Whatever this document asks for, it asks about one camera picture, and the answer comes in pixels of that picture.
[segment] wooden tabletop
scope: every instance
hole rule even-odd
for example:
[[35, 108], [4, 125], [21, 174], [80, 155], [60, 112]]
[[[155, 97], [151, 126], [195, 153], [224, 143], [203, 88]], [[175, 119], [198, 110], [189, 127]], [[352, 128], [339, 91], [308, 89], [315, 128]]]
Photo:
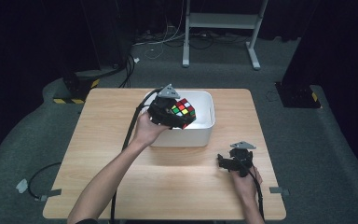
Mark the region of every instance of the wooden tabletop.
[[[67, 218], [90, 180], [120, 151], [136, 106], [150, 89], [94, 89], [48, 198], [43, 215]], [[116, 219], [244, 219], [231, 176], [218, 167], [217, 154], [229, 158], [229, 145], [256, 146], [254, 164], [261, 185], [266, 220], [281, 220], [286, 211], [252, 95], [245, 89], [203, 89], [213, 97], [215, 125], [206, 147], [149, 147], [134, 162], [117, 190]], [[110, 218], [110, 204], [100, 218]]]

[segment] rubik's cube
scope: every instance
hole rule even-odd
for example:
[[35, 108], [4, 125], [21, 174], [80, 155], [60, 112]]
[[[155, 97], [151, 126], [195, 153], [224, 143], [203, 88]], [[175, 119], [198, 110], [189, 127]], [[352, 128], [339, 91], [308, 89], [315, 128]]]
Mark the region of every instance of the rubik's cube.
[[171, 111], [173, 114], [179, 117], [188, 117], [188, 120], [190, 120], [189, 123], [184, 124], [182, 129], [187, 127], [191, 122], [196, 120], [196, 110], [194, 107], [187, 101], [187, 99], [182, 99], [178, 102], [176, 102], [175, 105], [172, 106]]

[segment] person's left arm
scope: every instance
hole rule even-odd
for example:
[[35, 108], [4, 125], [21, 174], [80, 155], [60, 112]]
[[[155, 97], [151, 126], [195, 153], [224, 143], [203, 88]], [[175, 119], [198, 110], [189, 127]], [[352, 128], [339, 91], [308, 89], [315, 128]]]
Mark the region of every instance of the person's left arm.
[[168, 128], [152, 123], [147, 113], [141, 115], [132, 141], [89, 182], [77, 199], [67, 223], [75, 224], [87, 218], [97, 219], [135, 159]]

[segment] white bin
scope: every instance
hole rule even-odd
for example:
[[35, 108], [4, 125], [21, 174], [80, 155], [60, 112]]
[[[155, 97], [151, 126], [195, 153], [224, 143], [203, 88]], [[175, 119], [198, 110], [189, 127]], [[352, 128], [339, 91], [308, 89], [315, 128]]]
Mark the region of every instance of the white bin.
[[[152, 147], [204, 147], [208, 145], [214, 126], [212, 96], [207, 91], [176, 91], [180, 99], [186, 98], [196, 110], [197, 119], [185, 129], [173, 128], [164, 131]], [[145, 105], [150, 105], [156, 94], [150, 96]]]

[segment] gray carpet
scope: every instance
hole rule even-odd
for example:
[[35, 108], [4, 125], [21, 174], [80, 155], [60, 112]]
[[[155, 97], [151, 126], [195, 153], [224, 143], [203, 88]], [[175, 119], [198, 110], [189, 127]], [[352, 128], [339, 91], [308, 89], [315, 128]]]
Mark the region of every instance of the gray carpet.
[[[192, 44], [205, 46], [196, 40]], [[257, 40], [260, 71], [253, 70], [242, 44], [215, 43], [207, 49], [191, 49], [188, 68], [181, 66], [182, 48], [134, 47], [131, 55], [140, 61], [131, 87], [156, 88], [172, 83], [175, 88], [249, 89], [278, 183], [290, 191], [283, 198], [287, 217], [277, 223], [358, 223], [358, 161], [322, 88], [312, 86], [321, 109], [285, 108], [275, 90], [274, 82], [282, 80], [297, 42]], [[98, 88], [115, 88], [124, 78], [124, 71], [104, 77]], [[44, 203], [15, 189], [23, 178], [29, 180], [40, 168], [61, 161], [70, 142], [83, 105], [52, 103], [60, 82], [44, 88], [45, 102], [19, 122], [0, 146], [0, 223], [65, 223], [44, 219]], [[33, 181], [33, 191], [48, 192], [57, 172], [56, 166], [41, 173]]]

